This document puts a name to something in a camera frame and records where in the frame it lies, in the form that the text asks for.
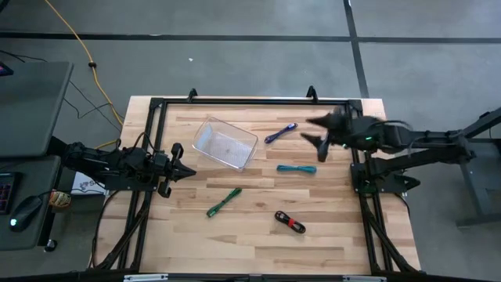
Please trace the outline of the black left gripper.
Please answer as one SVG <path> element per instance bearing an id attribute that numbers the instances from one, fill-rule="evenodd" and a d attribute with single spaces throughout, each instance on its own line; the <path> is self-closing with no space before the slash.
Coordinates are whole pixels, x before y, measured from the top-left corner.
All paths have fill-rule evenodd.
<path id="1" fill-rule="evenodd" d="M 153 173 L 158 178 L 164 177 L 159 182 L 157 192 L 165 198 L 171 195 L 170 184 L 172 181 L 178 182 L 181 179 L 194 176 L 195 170 L 185 166 L 179 158 L 182 156 L 184 149 L 180 143 L 174 143 L 171 148 L 171 156 L 169 157 L 164 151 L 159 151 L 153 155 L 152 165 Z"/>

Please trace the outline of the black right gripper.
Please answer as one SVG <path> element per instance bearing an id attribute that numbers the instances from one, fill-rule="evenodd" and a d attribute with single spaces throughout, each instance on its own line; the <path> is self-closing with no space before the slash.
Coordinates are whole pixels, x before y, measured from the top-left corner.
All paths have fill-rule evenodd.
<path id="1" fill-rule="evenodd" d="M 330 145 L 341 145 L 342 139 L 350 134 L 348 114 L 341 108 L 336 108 L 322 117 L 307 118 L 306 121 L 326 129 L 323 138 L 301 133 L 302 138 L 317 148 L 317 157 L 320 162 L 326 161 Z"/>

